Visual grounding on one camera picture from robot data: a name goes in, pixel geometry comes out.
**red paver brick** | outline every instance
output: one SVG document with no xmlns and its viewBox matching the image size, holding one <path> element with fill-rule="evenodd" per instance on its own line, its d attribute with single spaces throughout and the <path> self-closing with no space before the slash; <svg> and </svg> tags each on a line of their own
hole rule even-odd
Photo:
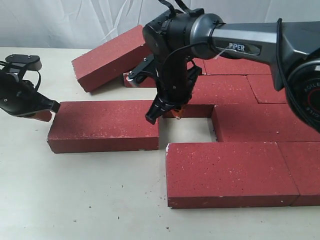
<svg viewBox="0 0 320 240">
<path fill-rule="evenodd" d="M 166 152 L 168 206 L 290 206 L 299 192 L 275 142 L 171 143 Z"/>
<path fill-rule="evenodd" d="M 245 76 L 204 75 L 199 76 L 192 99 L 184 111 L 185 118 L 210 118 L 217 104 L 257 104 Z"/>
<path fill-rule="evenodd" d="M 72 61 L 76 79 L 86 92 L 121 76 L 151 53 L 142 29 L 138 25 Z"/>
<path fill-rule="evenodd" d="M 292 206 L 320 206 L 320 142 L 280 142 L 300 196 Z"/>
<path fill-rule="evenodd" d="M 260 104 L 287 103 L 285 89 L 276 91 L 271 74 L 247 76 L 253 93 Z"/>
<path fill-rule="evenodd" d="M 201 59 L 195 59 L 194 60 L 194 63 L 202 68 L 202 74 L 205 75 L 206 74 L 206 68 L 205 68 L 205 63 L 203 60 Z M 193 66 L 193 64 L 191 62 L 188 62 L 188 68 L 191 68 Z M 127 87 L 127 88 L 132 88 L 133 86 L 127 81 L 127 76 L 129 75 L 129 72 L 126 72 L 123 74 L 123 81 L 124 81 L 124 86 Z M 155 88 L 156 87 L 156 84 L 155 84 L 155 81 L 150 78 L 150 77 L 147 77 L 143 83 L 141 83 L 139 85 L 139 88 Z"/>
<path fill-rule="evenodd" d="M 207 75 L 252 75 L 271 74 L 267 64 L 246 59 L 227 59 L 219 57 L 204 61 Z"/>
<path fill-rule="evenodd" d="M 216 105 L 212 123 L 218 142 L 320 142 L 283 103 Z"/>
<path fill-rule="evenodd" d="M 159 126 L 147 124 L 152 101 L 62 102 L 48 134 L 54 153 L 159 149 Z"/>
</svg>

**white backdrop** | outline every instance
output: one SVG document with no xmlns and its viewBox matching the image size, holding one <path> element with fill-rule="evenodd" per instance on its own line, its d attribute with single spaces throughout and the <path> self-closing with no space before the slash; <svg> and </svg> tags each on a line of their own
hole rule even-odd
<svg viewBox="0 0 320 240">
<path fill-rule="evenodd" d="M 319 0 L 184 2 L 226 23 L 320 21 Z M 0 0 L 0 47 L 92 49 L 165 10 L 158 0 Z"/>
</svg>

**white table surface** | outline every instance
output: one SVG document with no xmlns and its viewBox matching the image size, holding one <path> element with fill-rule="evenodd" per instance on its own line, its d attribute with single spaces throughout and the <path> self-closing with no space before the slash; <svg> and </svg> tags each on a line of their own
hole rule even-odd
<svg viewBox="0 0 320 240">
<path fill-rule="evenodd" d="M 154 98 L 155 89 L 120 81 L 85 93 L 71 61 L 87 51 L 0 47 L 0 60 L 39 55 L 39 91 L 59 102 Z M 54 154 L 50 126 L 0 111 L 0 240 L 320 239 L 320 207 L 167 207 L 165 147 L 211 142 L 209 119 L 162 120 L 161 150 L 138 152 Z"/>
</svg>

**white curtain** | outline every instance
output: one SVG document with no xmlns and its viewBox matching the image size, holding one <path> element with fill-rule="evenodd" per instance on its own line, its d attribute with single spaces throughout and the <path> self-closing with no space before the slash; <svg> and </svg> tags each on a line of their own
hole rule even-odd
<svg viewBox="0 0 320 240">
<path fill-rule="evenodd" d="M 184 2 L 226 23 L 320 21 L 319 0 Z M 165 10 L 158 0 L 0 0 L 0 47 L 92 49 Z"/>
</svg>

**red brick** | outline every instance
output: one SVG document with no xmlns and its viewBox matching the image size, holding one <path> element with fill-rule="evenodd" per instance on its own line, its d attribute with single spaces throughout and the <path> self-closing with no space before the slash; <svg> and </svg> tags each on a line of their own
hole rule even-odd
<svg viewBox="0 0 320 240">
<path fill-rule="evenodd" d="M 245 76 L 199 76 L 185 118 L 210 118 L 216 104 L 256 104 L 257 100 Z"/>
<path fill-rule="evenodd" d="M 54 153 L 159 149 L 158 123 L 145 114 L 152 101 L 62 102 L 48 134 Z"/>
<path fill-rule="evenodd" d="M 202 74 L 205 75 L 206 74 L 206 68 L 205 68 L 205 63 L 203 60 L 201 59 L 195 59 L 194 60 L 194 63 L 202 68 Z M 193 64 L 191 62 L 188 63 L 188 68 L 191 68 L 193 66 Z M 126 72 L 123 74 L 123 80 L 124 80 L 124 86 L 127 87 L 127 88 L 132 88 L 133 86 L 127 81 L 127 76 L 129 75 L 129 72 Z M 143 83 L 141 83 L 139 85 L 139 88 L 155 88 L 156 87 L 156 84 L 155 84 L 155 81 L 150 78 L 150 77 L 147 77 Z"/>
<path fill-rule="evenodd" d="M 320 142 L 281 142 L 300 196 L 292 206 L 320 206 Z"/>
<path fill-rule="evenodd" d="M 245 59 L 227 59 L 219 57 L 204 61 L 207 75 L 252 75 L 271 74 L 266 64 Z"/>
<path fill-rule="evenodd" d="M 276 91 L 271 74 L 247 76 L 253 93 L 260 104 L 287 103 L 285 90 Z"/>
<path fill-rule="evenodd" d="M 212 123 L 218 142 L 320 142 L 285 103 L 217 105 Z"/>
<path fill-rule="evenodd" d="M 172 208 L 283 207 L 299 195 L 275 142 L 171 143 L 166 181 Z"/>
<path fill-rule="evenodd" d="M 72 61 L 76 79 L 86 92 L 133 69 L 151 53 L 142 29 L 138 25 Z"/>
</svg>

